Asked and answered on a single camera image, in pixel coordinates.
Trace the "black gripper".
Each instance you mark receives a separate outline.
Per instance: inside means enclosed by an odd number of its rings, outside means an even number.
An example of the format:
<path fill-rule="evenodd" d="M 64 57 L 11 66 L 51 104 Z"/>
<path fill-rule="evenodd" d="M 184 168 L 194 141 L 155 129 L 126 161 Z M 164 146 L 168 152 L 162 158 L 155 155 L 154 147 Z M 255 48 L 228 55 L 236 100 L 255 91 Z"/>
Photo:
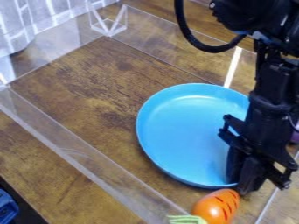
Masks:
<path fill-rule="evenodd" d="M 295 98 L 290 94 L 251 93 L 248 100 L 246 120 L 224 115 L 219 129 L 219 137 L 228 145 L 226 179 L 238 183 L 240 195 L 256 191 L 267 179 L 279 189 L 287 189 L 298 170 L 286 151 L 299 119 Z"/>

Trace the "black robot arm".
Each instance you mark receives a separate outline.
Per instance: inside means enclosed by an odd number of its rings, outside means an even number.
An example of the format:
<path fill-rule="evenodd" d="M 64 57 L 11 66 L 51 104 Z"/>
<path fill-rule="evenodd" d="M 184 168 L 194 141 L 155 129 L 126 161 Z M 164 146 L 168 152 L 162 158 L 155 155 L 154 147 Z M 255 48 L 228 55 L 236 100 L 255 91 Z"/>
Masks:
<path fill-rule="evenodd" d="M 256 52 L 246 119 L 224 115 L 219 130 L 226 178 L 240 194 L 267 180 L 286 189 L 298 170 L 286 146 L 299 132 L 299 0 L 211 0 L 210 7 L 226 28 L 252 37 Z"/>

